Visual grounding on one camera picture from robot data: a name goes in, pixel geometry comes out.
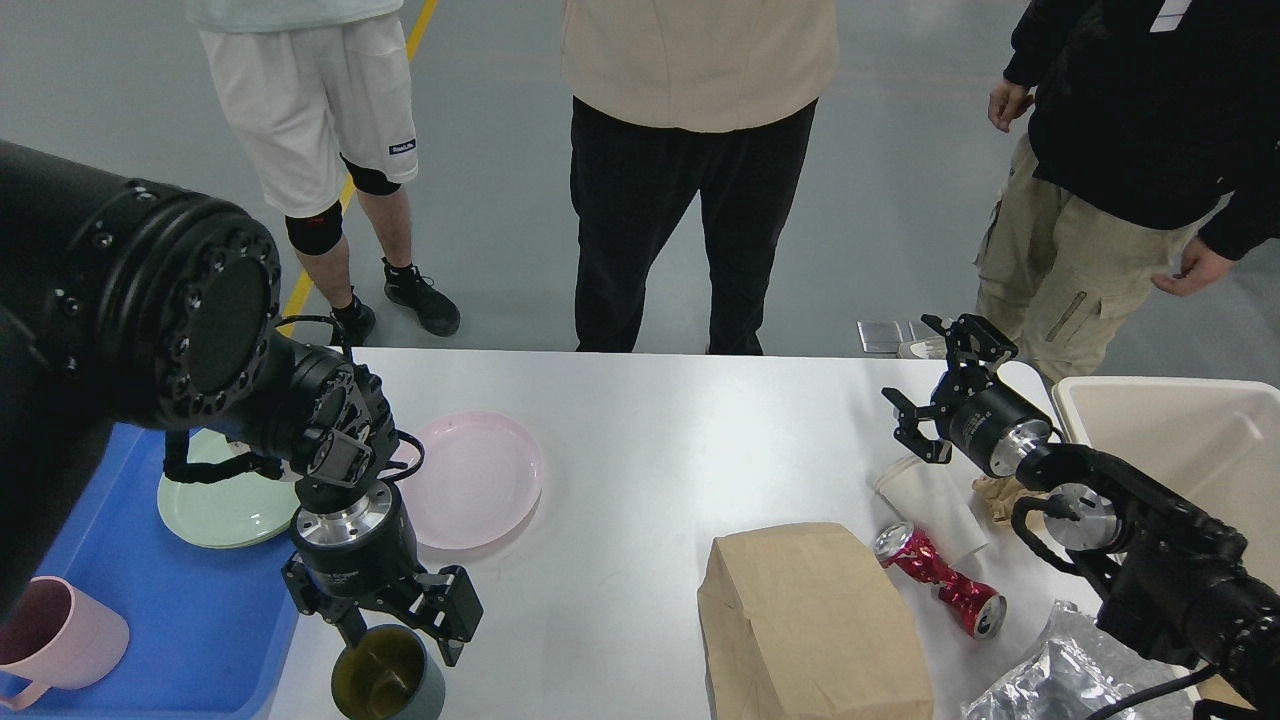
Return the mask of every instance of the stacked plates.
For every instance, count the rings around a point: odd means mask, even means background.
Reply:
[[[227,438],[204,429],[191,438],[188,462],[221,462],[233,456]],[[293,479],[244,473],[212,484],[160,478],[156,506],[173,534],[200,547],[229,550],[268,541],[289,527],[298,498]]]

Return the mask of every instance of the hand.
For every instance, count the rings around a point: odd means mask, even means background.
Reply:
[[[987,119],[1000,132],[1009,132],[1009,124],[1023,117],[1034,102],[1036,96],[1029,87],[1000,78],[987,101]]]
[[[1234,266],[1235,260],[1213,252],[1196,236],[1183,250],[1181,270],[1176,275],[1151,275],[1151,282],[1169,295],[1187,297],[1222,279]]]

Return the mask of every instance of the blue tray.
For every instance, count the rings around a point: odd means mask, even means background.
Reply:
[[[293,546],[287,536],[239,550],[187,544],[156,510],[163,459],[163,433],[116,425],[38,571],[124,616],[124,659],[93,685],[0,715],[248,720],[265,708],[298,616],[280,579]],[[3,694],[26,684],[0,674]]]

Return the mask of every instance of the cup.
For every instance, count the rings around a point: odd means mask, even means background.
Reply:
[[[987,547],[987,533],[942,465],[908,455],[876,480],[876,492],[904,520],[928,533],[947,562],[959,564]]]
[[[0,671],[31,680],[9,710],[26,710],[49,688],[76,691],[111,671],[129,644],[129,626],[110,607],[61,578],[41,575],[0,625]]]
[[[351,720],[436,720],[444,675],[422,638],[402,625],[379,625],[338,656],[333,702]]]

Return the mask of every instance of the khaki cargo pants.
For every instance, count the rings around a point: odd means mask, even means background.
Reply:
[[[1116,331],[1151,295],[1151,275],[1176,270],[1199,223],[1174,231],[1128,223],[1034,178],[1037,164],[1023,136],[974,261],[975,311],[1052,384],[1102,364]]]

